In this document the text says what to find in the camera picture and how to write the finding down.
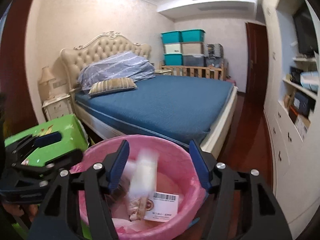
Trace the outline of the small black white packet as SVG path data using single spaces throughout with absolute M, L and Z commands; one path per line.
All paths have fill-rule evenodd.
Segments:
M 149 148 L 143 148 L 138 152 L 133 164 L 130 187 L 127 192 L 129 202 L 148 198 L 156 191 L 158 153 Z

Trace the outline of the yellow medicine box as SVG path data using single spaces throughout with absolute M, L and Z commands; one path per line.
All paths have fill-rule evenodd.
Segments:
M 167 222 L 178 213 L 179 195 L 154 192 L 146 203 L 145 220 Z

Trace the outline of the pink lined trash bin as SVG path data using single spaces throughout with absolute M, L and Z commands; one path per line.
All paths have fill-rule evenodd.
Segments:
M 71 173 L 102 162 L 123 140 L 130 147 L 120 180 L 124 193 L 110 202 L 119 239 L 174 239 L 187 230 L 206 194 L 180 146 L 146 135 L 115 137 L 88 148 Z

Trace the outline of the white nightstand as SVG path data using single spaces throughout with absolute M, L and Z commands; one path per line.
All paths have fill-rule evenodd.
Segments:
M 42 110 L 47 121 L 73 114 L 71 96 L 69 94 L 61 94 L 45 100 Z

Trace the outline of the blue mattress bed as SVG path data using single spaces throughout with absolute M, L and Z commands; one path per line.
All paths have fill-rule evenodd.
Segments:
M 149 135 L 188 149 L 196 140 L 218 157 L 234 115 L 238 88 L 214 79 L 157 75 L 137 88 L 90 96 L 74 94 L 76 116 L 102 139 Z

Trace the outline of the lavender striped duvet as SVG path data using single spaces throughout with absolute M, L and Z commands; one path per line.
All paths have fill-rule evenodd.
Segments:
M 151 79 L 155 77 L 155 68 L 148 59 L 127 51 L 89 64 L 81 70 L 77 84 L 89 91 L 97 82 L 122 77 L 134 82 Z

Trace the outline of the teal storage bin lower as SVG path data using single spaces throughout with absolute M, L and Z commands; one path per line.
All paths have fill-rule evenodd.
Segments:
M 164 54 L 164 62 L 166 66 L 182 66 L 183 55 L 181 53 Z

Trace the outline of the beige tufted headboard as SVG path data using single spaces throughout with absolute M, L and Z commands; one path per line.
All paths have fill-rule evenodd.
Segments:
M 109 31 L 98 35 L 83 46 L 61 50 L 60 60 L 65 67 L 69 89 L 74 90 L 78 87 L 78 77 L 84 67 L 126 51 L 148 59 L 151 46 L 133 43 L 120 33 Z

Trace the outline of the beige storage bin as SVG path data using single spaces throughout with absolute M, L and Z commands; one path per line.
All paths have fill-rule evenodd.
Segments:
M 181 47 L 184 55 L 203 54 L 203 42 L 183 42 Z

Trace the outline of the white storage bin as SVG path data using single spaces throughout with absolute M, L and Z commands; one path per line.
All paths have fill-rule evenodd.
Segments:
M 181 54 L 181 44 L 180 43 L 168 43 L 164 44 L 164 51 L 166 54 Z

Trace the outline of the white built-in wardrobe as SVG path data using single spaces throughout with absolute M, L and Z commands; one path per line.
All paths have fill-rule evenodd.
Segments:
M 292 16 L 306 3 L 318 53 L 298 51 Z M 264 103 L 272 144 L 273 191 L 293 239 L 307 238 L 319 211 L 319 18 L 308 0 L 263 0 L 269 70 Z

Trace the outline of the teal storage bin top left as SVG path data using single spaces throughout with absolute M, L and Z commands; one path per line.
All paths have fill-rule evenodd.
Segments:
M 181 43 L 182 35 L 180 31 L 169 31 L 161 33 L 163 44 Z

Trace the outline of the dark wood room door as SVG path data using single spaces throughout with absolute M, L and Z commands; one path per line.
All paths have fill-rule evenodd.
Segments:
M 268 80 L 268 38 L 265 26 L 246 23 L 248 67 L 246 96 L 249 100 L 263 105 Z

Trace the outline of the dark wood door frame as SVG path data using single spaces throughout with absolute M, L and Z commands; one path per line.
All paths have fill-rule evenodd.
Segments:
M 30 98 L 25 41 L 33 0 L 13 0 L 1 41 L 1 93 L 5 95 L 4 128 L 7 137 L 38 124 Z

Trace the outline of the wooden crib rail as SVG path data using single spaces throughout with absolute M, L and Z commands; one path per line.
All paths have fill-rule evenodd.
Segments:
M 197 67 L 197 66 L 167 66 L 163 63 L 159 63 L 159 73 L 169 73 L 172 76 L 188 76 L 188 77 L 199 77 L 207 79 L 215 79 L 226 81 L 227 79 L 227 68 L 224 66 L 216 67 L 209 65 L 208 67 Z

